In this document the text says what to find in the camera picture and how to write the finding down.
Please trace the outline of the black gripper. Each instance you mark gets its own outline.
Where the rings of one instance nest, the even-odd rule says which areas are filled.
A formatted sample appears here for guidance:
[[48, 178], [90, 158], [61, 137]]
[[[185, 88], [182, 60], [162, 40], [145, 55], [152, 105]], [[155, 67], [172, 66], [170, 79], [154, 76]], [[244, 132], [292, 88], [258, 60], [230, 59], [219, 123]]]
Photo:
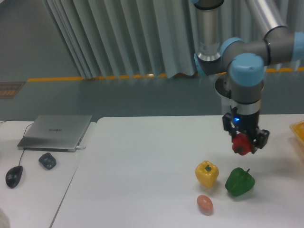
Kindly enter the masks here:
[[252, 154], [258, 149], [263, 149], [270, 135], [268, 130], [258, 128], [259, 114], [259, 110], [253, 114], [240, 114], [238, 108], [234, 107], [231, 114], [226, 113], [222, 116], [224, 131], [230, 136], [236, 136], [238, 131], [250, 137]]

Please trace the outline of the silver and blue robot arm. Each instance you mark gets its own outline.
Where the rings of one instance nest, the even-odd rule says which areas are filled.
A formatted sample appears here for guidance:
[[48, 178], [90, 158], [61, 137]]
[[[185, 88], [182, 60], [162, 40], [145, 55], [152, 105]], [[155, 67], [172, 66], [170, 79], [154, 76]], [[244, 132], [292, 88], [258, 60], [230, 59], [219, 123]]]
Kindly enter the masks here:
[[291, 32], [272, 0], [246, 2], [262, 40], [245, 42], [229, 38], [219, 42], [218, 10], [221, 0], [194, 0], [198, 17], [199, 48], [194, 55], [203, 76], [220, 74], [215, 88], [224, 100], [223, 128], [239, 155], [255, 153], [269, 138], [258, 126], [265, 67], [304, 57], [304, 34]]

